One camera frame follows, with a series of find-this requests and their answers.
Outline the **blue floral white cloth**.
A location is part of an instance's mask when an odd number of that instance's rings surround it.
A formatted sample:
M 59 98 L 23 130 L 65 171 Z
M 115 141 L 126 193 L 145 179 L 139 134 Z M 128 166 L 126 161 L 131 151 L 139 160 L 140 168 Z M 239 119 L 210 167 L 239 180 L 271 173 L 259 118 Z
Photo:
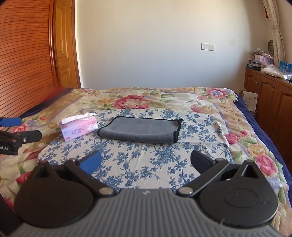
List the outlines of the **blue floral white cloth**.
M 191 164 L 191 152 L 198 150 L 212 159 L 231 162 L 226 139 L 226 123 L 221 116 L 171 110 L 101 110 L 96 111 L 98 126 L 110 123 L 116 116 L 154 119 L 181 119 L 176 144 L 142 144 L 101 138 L 91 132 L 69 142 L 58 137 L 39 154 L 39 160 L 60 165 L 70 158 L 81 159 L 93 151 L 101 153 L 101 165 L 93 177 L 112 187 L 178 189 L 198 177 Z

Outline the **wooden slatted headboard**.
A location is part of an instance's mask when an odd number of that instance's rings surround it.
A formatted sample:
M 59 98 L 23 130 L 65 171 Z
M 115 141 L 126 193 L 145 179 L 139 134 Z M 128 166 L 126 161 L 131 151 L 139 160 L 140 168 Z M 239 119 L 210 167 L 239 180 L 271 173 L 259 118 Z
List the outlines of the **wooden slatted headboard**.
M 53 1 L 1 2 L 1 116 L 17 117 L 58 88 Z

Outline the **clutter pile on cabinet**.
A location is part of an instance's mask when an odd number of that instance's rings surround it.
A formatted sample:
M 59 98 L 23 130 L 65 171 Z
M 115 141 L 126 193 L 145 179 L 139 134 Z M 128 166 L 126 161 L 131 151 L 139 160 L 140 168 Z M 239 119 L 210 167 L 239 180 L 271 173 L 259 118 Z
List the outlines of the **clutter pile on cabinet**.
M 291 64 L 281 61 L 276 66 L 274 57 L 266 53 L 262 48 L 257 48 L 250 52 L 247 68 L 278 77 L 291 83 Z

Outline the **white wall switch socket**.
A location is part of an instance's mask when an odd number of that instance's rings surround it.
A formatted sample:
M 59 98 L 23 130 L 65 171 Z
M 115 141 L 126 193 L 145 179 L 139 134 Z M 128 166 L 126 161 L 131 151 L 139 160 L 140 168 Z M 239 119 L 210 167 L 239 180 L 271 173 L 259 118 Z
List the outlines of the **white wall switch socket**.
M 208 50 L 208 51 L 214 51 L 214 45 L 213 44 L 208 44 L 208 43 L 202 43 L 201 44 L 201 49 L 202 50 Z

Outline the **beige patterned curtain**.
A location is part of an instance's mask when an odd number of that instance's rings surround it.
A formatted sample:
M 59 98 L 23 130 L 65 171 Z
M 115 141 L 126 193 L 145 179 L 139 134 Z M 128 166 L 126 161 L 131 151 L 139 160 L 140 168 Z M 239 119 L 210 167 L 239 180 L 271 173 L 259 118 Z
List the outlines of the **beige patterned curtain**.
M 273 37 L 274 47 L 274 62 L 276 66 L 280 65 L 280 62 L 285 62 L 285 47 L 280 27 L 280 15 L 278 6 L 275 0 L 263 0 L 264 7 L 266 9 Z

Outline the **white paper bag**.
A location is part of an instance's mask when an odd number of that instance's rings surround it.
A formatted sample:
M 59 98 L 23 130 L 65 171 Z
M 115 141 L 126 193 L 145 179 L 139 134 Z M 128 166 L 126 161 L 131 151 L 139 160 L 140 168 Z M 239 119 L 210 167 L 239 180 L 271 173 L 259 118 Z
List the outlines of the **white paper bag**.
M 244 100 L 248 110 L 250 112 L 255 112 L 258 94 L 253 93 L 253 92 L 243 91 L 242 95 L 243 95 L 243 100 Z

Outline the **floral bed blanket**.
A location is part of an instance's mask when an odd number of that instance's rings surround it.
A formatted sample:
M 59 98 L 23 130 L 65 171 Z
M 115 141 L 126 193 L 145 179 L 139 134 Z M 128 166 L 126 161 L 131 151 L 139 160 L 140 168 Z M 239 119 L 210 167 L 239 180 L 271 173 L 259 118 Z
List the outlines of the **floral bed blanket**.
M 256 162 L 272 186 L 279 201 L 279 210 L 272 226 L 285 236 L 291 235 L 291 186 L 283 173 L 283 165 L 255 134 L 243 113 L 237 108 L 236 93 L 227 88 L 184 87 L 66 89 L 21 115 L 22 124 L 11 133 L 39 130 L 41 141 L 23 145 L 16 156 L 1 156 L 1 208 L 14 209 L 14 199 L 39 161 L 40 152 L 61 136 L 62 119 L 101 110 L 171 110 L 221 116 L 226 123 L 226 139 L 232 161 L 241 164 Z

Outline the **purple and grey towel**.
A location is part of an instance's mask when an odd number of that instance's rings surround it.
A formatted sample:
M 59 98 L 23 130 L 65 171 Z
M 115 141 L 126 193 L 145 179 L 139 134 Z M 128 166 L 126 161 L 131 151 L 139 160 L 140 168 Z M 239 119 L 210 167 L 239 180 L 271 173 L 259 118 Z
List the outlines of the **purple and grey towel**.
M 128 142 L 174 144 L 178 142 L 182 119 L 133 118 L 117 116 L 98 129 L 97 134 Z

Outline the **wooden door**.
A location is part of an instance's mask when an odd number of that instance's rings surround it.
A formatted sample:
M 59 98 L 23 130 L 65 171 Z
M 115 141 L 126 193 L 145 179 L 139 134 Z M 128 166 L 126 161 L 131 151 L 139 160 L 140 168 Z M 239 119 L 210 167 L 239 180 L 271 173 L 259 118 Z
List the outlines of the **wooden door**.
M 53 41 L 59 85 L 80 88 L 75 39 L 75 1 L 54 1 Z

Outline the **pink cotton tissue box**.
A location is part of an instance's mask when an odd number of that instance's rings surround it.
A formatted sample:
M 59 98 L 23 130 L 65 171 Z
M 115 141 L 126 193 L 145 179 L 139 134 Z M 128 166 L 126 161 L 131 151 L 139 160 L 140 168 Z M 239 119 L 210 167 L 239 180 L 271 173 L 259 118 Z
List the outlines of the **pink cotton tissue box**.
M 60 129 L 65 142 L 88 134 L 98 129 L 97 114 L 87 112 L 64 118 L 60 122 Z

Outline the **wooden cabinet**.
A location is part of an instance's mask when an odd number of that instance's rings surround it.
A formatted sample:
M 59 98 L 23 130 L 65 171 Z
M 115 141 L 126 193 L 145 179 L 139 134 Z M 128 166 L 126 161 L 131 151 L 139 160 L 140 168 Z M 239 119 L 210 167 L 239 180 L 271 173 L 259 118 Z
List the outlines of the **wooden cabinet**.
M 246 68 L 244 89 L 258 94 L 256 121 L 286 163 L 291 161 L 291 84 Z

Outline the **navy blue bed sheet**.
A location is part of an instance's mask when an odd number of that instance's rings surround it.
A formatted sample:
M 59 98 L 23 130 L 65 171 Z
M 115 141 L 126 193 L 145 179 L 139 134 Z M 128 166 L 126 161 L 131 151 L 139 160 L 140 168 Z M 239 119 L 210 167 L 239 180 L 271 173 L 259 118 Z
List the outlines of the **navy blue bed sheet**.
M 276 146 L 272 142 L 272 140 L 268 137 L 268 135 L 262 130 L 262 128 L 258 125 L 255 118 L 251 114 L 251 112 L 248 110 L 248 108 L 245 105 L 244 100 L 240 96 L 240 94 L 236 93 L 238 99 L 235 102 L 235 105 L 237 108 L 243 113 L 245 118 L 247 119 L 247 122 L 252 126 L 253 130 L 255 131 L 255 134 L 260 138 L 260 140 L 267 146 L 267 148 L 275 155 L 277 161 L 279 161 L 283 165 L 283 173 L 284 177 L 286 178 L 286 181 L 288 182 L 288 185 L 291 186 L 291 174 L 282 158 L 280 153 L 278 152 Z

